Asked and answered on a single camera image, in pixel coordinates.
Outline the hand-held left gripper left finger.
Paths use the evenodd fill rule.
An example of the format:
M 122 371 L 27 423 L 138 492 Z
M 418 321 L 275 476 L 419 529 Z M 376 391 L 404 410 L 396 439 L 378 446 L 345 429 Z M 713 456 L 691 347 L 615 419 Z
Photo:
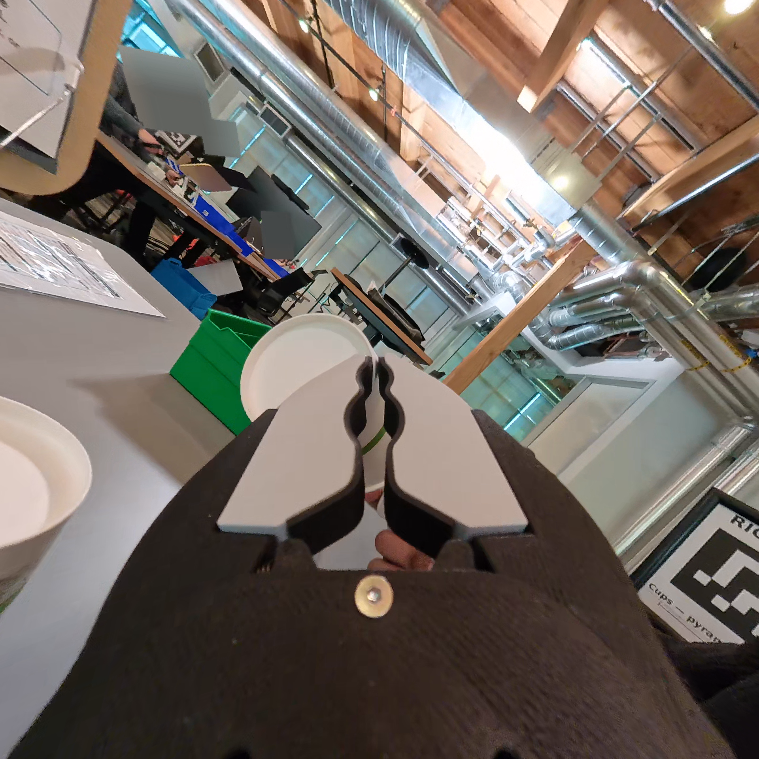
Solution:
M 264 432 L 217 519 L 220 531 L 301 540 L 318 553 L 351 533 L 364 513 L 358 436 L 374 362 L 353 355 L 261 416 Z

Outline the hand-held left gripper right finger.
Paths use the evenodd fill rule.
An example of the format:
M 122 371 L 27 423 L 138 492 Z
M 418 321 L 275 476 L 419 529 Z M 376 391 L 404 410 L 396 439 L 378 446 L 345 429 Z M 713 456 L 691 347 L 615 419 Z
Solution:
M 522 534 L 528 518 L 467 402 L 394 355 L 377 382 L 389 529 L 432 559 L 450 541 Z

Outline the white paper cup green band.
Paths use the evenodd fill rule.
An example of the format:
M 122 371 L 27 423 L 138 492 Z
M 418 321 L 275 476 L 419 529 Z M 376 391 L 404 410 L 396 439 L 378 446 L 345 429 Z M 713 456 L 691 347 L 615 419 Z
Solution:
M 253 347 L 242 369 L 242 406 L 254 421 L 277 409 L 292 393 L 348 358 L 378 357 L 368 337 L 348 319 L 314 313 L 273 327 Z M 378 502 L 384 488 L 385 453 L 389 444 L 384 427 L 384 400 L 377 380 L 366 400 L 366 426 L 358 437 L 363 452 L 364 484 L 369 503 Z
M 66 427 L 1 398 L 1 611 L 21 593 L 90 491 L 87 451 Z

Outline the green plastic bin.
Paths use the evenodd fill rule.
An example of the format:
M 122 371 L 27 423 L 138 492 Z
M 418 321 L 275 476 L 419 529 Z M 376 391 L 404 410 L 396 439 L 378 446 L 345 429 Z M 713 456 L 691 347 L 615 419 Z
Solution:
M 171 377 L 233 434 L 251 423 L 242 405 L 244 363 L 270 330 L 269 325 L 210 309 L 170 370 Z

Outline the person's right forearm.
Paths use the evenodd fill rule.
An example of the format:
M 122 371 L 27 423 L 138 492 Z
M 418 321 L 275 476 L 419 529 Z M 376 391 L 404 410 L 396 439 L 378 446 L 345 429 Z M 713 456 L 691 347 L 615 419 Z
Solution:
M 652 622 L 678 675 L 725 731 L 747 733 L 758 721 L 758 641 L 699 643 L 678 639 Z

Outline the grey desk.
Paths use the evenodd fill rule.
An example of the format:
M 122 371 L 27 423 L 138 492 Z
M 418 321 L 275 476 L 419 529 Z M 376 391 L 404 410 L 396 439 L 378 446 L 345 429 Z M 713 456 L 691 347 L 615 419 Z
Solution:
M 2 397 L 71 431 L 93 471 L 87 498 L 2 613 L 7 757 L 70 671 L 141 537 L 232 433 L 169 375 L 199 325 L 186 308 L 120 248 L 5 199 L 2 211 L 93 244 L 164 315 L 2 289 Z

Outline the wooden table black legs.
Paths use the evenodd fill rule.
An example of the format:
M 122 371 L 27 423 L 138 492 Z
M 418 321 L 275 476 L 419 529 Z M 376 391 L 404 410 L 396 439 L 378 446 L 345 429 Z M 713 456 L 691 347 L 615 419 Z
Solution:
M 383 343 L 420 366 L 431 366 L 432 358 L 423 349 L 421 328 L 393 298 L 375 288 L 365 291 L 352 277 L 336 268 L 331 271 L 336 287 L 329 299 L 355 324 L 364 325 L 364 336 L 372 347 Z
M 195 232 L 195 236 L 205 242 L 209 242 L 210 236 L 219 240 L 230 251 L 233 251 L 239 260 L 245 262 L 249 268 L 257 271 L 269 281 L 280 279 L 280 276 L 264 263 L 259 253 L 251 251 L 249 254 L 245 254 L 241 244 L 238 244 L 235 239 L 216 229 L 187 200 L 173 193 L 164 178 L 158 180 L 157 176 L 149 170 L 155 164 L 142 162 L 121 142 L 102 133 L 100 130 L 96 132 L 96 142 L 109 153 L 110 157 L 125 167 L 146 188 L 140 197 L 141 200 L 147 202 L 148 200 L 155 200 L 157 197 L 162 198 L 157 205 L 157 214 L 159 216 L 166 219 L 175 219 L 176 224 L 180 225 L 185 232 Z

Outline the large blue plastic bin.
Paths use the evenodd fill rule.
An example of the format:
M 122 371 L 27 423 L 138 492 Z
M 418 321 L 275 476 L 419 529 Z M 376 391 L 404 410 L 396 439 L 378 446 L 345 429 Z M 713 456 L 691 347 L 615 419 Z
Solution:
M 217 300 L 176 258 L 159 261 L 151 276 L 199 320 L 206 317 Z

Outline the silver insulated pipes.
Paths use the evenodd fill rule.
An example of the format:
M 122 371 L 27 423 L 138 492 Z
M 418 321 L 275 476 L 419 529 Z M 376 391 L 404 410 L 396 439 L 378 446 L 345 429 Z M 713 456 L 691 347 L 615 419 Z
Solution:
M 552 306 L 564 307 L 613 291 L 632 290 L 633 303 L 650 303 L 655 315 L 669 323 L 686 356 L 698 357 L 689 370 L 712 369 L 716 386 L 724 391 L 736 413 L 757 420 L 758 375 L 725 329 L 707 316 L 678 282 L 655 261 L 620 223 L 593 200 L 576 211 L 568 223 L 584 242 L 612 267 L 563 290 Z

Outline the laminated paper sheet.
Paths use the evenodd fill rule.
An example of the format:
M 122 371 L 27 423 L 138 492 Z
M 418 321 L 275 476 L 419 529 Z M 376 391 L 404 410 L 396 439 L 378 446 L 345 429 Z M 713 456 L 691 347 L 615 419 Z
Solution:
M 7 213 L 1 213 L 1 286 L 164 317 L 96 247 Z

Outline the wooden document stand white base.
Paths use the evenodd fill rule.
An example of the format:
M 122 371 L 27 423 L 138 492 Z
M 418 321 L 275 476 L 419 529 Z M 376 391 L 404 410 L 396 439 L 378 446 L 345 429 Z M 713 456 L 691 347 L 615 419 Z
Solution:
M 109 92 L 112 71 L 131 1 L 96 1 L 81 62 L 84 70 L 71 100 L 58 170 L 2 151 L 1 187 L 26 195 L 51 195 L 75 184 L 87 168 Z

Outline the printed instruction sheet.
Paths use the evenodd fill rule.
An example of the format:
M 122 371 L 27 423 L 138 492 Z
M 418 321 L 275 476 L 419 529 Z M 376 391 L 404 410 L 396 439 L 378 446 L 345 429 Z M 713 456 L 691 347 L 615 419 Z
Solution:
M 2 151 L 58 170 L 95 2 L 1 2 Z

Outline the wooden support post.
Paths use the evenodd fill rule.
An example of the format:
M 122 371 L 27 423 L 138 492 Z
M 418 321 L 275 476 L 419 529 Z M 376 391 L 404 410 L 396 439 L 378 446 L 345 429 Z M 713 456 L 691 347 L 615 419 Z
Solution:
M 560 293 L 568 287 L 594 258 L 595 251 L 579 240 L 561 250 L 564 255 L 554 268 L 515 305 L 498 324 L 442 381 L 460 395 L 479 377 L 498 355 L 535 319 Z

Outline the silver spiral air duct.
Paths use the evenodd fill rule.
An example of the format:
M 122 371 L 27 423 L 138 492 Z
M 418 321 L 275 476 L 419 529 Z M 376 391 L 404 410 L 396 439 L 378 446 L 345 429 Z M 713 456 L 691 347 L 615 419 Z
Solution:
M 481 300 L 495 296 L 462 250 L 447 203 L 242 2 L 167 2 L 408 237 Z

